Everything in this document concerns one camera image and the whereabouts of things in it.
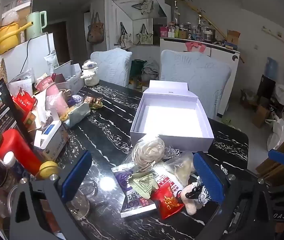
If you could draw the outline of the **pink cup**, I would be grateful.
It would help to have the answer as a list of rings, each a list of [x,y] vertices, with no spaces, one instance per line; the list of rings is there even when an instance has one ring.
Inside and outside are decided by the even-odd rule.
[[[51,76],[44,73],[37,79],[35,88],[38,92],[44,94],[47,110],[55,109],[60,116],[67,112],[69,107]]]

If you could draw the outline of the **silver foil bag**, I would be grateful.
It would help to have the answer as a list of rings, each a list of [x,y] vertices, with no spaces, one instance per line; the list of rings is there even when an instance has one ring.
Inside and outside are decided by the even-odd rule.
[[[73,109],[70,109],[69,113],[66,115],[66,120],[63,121],[63,125],[66,129],[70,129],[80,121],[82,121],[86,116],[90,114],[89,103],[83,102],[75,105]]]

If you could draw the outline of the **cardboard box on counter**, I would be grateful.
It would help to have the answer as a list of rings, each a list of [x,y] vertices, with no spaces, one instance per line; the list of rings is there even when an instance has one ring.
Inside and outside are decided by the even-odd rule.
[[[226,48],[237,50],[239,44],[239,37],[241,33],[234,30],[228,30],[227,39],[224,43]]]

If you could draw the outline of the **clear bag yellow balls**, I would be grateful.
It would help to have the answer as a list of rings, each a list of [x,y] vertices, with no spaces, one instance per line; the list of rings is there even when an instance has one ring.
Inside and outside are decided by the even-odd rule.
[[[164,162],[164,166],[168,172],[175,175],[179,182],[186,186],[190,175],[195,173],[193,164],[194,154],[190,151],[184,151],[180,155]]]

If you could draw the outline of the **yellow lemon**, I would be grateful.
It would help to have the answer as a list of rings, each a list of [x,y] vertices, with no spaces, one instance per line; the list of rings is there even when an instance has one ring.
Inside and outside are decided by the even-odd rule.
[[[37,178],[40,179],[47,179],[50,178],[51,175],[59,174],[59,166],[54,161],[46,161],[44,162],[39,169],[37,174]]]

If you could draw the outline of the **white plastic bag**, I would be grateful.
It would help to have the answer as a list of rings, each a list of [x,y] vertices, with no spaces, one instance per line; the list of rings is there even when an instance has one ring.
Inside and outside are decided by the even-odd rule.
[[[284,142],[284,113],[280,118],[272,112],[265,123],[272,127],[272,133],[267,139],[267,150],[277,150]]]

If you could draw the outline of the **green tea packet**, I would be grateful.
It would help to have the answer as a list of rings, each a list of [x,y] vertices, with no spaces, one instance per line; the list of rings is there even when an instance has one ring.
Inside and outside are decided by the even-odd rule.
[[[128,182],[144,199],[150,199],[152,192],[159,188],[152,172],[132,174]]]

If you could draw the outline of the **right blue leaf chair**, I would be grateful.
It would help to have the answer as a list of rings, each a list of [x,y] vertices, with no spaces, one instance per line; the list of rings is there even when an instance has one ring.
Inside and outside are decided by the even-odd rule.
[[[230,78],[230,66],[200,52],[163,50],[160,79],[186,82],[209,118],[215,118],[222,94]]]

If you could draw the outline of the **green electric kettle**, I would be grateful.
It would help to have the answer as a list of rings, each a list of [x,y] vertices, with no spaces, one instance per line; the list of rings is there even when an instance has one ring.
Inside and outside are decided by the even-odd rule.
[[[47,12],[36,11],[26,17],[27,22],[33,25],[26,29],[26,38],[28,40],[39,37],[43,34],[43,29],[47,26]]]

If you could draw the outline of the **red snack packet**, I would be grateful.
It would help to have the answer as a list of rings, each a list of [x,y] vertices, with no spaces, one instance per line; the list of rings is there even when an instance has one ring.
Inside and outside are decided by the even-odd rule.
[[[155,201],[160,218],[167,219],[181,211],[183,203],[174,196],[169,182],[163,184],[151,194],[151,200]]]

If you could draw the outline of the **white medicine box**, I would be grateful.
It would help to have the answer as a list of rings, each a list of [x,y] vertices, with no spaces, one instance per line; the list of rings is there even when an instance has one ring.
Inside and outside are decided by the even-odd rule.
[[[60,120],[54,120],[43,131],[37,130],[34,152],[41,162],[55,161],[66,145],[69,135]]]

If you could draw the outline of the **lavender open gift box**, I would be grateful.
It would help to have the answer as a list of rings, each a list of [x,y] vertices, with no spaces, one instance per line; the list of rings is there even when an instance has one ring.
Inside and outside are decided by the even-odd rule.
[[[146,134],[158,135],[167,147],[191,152],[208,152],[214,140],[204,108],[186,82],[150,81],[131,125],[131,144]]]

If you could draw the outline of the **glass mug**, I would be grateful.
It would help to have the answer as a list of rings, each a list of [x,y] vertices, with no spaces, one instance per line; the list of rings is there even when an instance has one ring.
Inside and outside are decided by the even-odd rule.
[[[73,215],[74,219],[81,220],[86,217],[90,210],[90,198],[96,196],[98,186],[94,180],[84,180],[73,200],[67,202],[66,206]]]

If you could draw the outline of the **red plastic bottle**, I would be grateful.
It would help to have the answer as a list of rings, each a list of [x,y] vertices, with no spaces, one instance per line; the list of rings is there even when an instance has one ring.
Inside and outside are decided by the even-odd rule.
[[[40,160],[20,133],[14,128],[8,129],[2,133],[0,158],[3,160],[5,154],[9,151],[14,153],[16,159],[26,170],[28,170],[28,172],[34,176],[38,173],[41,166]]]

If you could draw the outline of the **yellow pot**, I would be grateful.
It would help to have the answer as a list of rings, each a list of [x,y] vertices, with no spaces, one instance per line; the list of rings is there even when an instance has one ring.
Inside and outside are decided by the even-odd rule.
[[[0,55],[7,52],[8,50],[16,47],[19,44],[18,35],[31,27],[33,22],[28,22],[27,24],[19,27],[18,22],[12,22],[8,25],[0,27]]]

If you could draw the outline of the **purple silver snack packet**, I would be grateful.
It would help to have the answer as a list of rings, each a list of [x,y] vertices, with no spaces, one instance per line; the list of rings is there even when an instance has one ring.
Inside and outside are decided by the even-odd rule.
[[[133,167],[133,164],[122,164],[111,169],[125,195],[120,212],[121,218],[137,216],[157,208],[152,200],[142,197],[130,184],[129,178],[133,175]]]

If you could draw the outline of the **left blue leaf chair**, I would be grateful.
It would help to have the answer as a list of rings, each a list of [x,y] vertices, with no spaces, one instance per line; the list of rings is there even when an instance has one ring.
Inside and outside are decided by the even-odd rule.
[[[90,55],[90,59],[97,63],[97,73],[100,80],[127,87],[131,56],[131,51],[115,48],[107,51],[94,51]]]

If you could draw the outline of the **brown hanging tote bag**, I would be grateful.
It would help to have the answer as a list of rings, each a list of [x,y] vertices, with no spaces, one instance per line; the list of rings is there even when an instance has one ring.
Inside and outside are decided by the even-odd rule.
[[[87,41],[92,44],[100,44],[104,41],[104,23],[99,18],[98,12],[93,12],[91,24],[88,26]]]

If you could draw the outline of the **white refrigerator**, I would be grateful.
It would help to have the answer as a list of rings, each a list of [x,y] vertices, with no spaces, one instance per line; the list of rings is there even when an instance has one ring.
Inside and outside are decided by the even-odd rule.
[[[4,59],[7,81],[28,69],[33,69],[35,78],[44,73],[51,74],[53,67],[49,67],[44,57],[55,50],[53,33],[45,33],[39,37],[24,42],[0,55]]]

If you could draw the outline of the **white astronaut jar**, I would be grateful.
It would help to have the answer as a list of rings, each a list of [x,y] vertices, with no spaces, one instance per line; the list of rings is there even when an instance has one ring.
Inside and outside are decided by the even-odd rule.
[[[96,86],[99,83],[99,77],[97,74],[98,65],[96,62],[86,60],[82,65],[81,79],[84,80],[84,84],[88,87]]]

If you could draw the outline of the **blue leaf chair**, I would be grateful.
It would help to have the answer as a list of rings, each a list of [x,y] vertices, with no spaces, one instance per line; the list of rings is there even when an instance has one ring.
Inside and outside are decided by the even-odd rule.
[[[163,50],[160,79],[186,82],[209,118],[215,118],[222,94],[230,78],[230,66],[200,52]]]
[[[90,59],[97,63],[97,73],[100,80],[127,87],[131,56],[131,51],[115,48],[107,51],[94,51],[90,55]]]

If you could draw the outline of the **white carton of bottles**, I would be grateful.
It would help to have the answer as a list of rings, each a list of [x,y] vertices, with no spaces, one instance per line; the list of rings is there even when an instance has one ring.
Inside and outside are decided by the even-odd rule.
[[[72,94],[77,94],[84,86],[82,70],[78,63],[71,64],[69,61],[55,68],[53,72],[56,74],[54,82],[58,89],[70,89]]]

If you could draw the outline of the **gold candy wrapper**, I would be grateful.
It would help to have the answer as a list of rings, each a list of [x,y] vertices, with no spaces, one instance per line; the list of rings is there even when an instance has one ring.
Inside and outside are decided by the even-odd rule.
[[[89,104],[90,109],[100,109],[103,107],[103,98],[85,97],[84,101]]]

